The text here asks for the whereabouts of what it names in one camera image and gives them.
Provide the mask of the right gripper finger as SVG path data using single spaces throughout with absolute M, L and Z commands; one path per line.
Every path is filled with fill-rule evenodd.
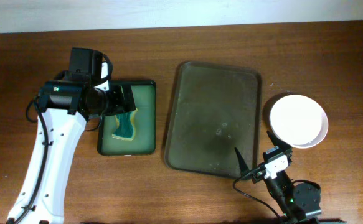
M 268 137 L 270 138 L 270 141 L 273 143 L 273 148 L 267 150 L 267 153 L 272 153 L 275 151 L 285 152 L 286 151 L 286 143 L 276 137 L 272 132 L 267 131 L 266 132 Z
M 240 173 L 241 174 L 247 174 L 250 169 L 247 166 L 247 163 L 245 162 L 243 156 L 241 155 L 240 151 L 235 147 L 234 148 L 236 156 L 237 156 L 237 160 L 238 160 L 238 166 L 240 168 Z

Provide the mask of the white plate top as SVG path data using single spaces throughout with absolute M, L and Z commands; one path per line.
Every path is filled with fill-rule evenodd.
M 270 109 L 269 122 L 276 137 L 298 149 L 317 146 L 329 129 L 324 109 L 304 95 L 287 95 L 277 100 Z

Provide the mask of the green and yellow sponge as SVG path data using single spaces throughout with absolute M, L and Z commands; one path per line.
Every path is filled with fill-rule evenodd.
M 116 129 L 112 133 L 112 137 L 122 141 L 132 141 L 136 136 L 135 116 L 138 112 L 134 111 L 115 115 Z

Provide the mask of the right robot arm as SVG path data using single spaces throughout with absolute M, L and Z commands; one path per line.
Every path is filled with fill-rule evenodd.
M 271 132 L 267 132 L 267 135 L 273 148 L 263 153 L 264 161 L 255 168 L 249 169 L 239 150 L 234 149 L 240 177 L 233 182 L 233 189 L 275 212 L 266 202 L 237 188 L 237 183 L 241 180 L 251 180 L 254 184 L 263 181 L 283 212 L 283 216 L 275 213 L 280 223 L 319 223 L 318 216 L 322 213 L 320 185 L 308 180 L 291 180 L 285 170 L 291 164 L 292 146 Z

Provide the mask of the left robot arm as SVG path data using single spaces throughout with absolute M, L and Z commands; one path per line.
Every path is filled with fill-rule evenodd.
M 37 134 L 20 194 L 7 223 L 63 223 L 73 156 L 91 119 L 136 109 L 130 85 L 113 84 L 104 53 L 72 48 L 69 68 L 48 80 L 29 103 Z

